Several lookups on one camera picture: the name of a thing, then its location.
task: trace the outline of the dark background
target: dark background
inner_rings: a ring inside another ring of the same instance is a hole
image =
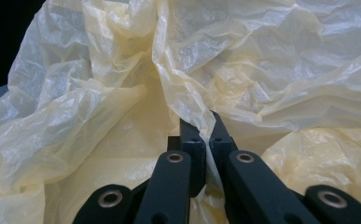
[[[7,75],[21,45],[23,36],[44,0],[0,1],[0,86],[7,84]]]

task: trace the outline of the translucent plastic bag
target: translucent plastic bag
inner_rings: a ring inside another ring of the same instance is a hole
[[[178,117],[207,141],[210,110],[290,188],[361,202],[359,1],[50,0],[8,89],[0,223],[71,223],[99,187],[149,178]],[[190,222],[226,223],[207,163]]]

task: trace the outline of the yellowish plastic film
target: yellowish plastic film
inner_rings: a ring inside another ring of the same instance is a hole
[[[148,179],[178,119],[223,119],[288,187],[361,202],[358,1],[48,0],[0,99],[0,223],[71,223]],[[190,223],[226,223],[208,151]]]

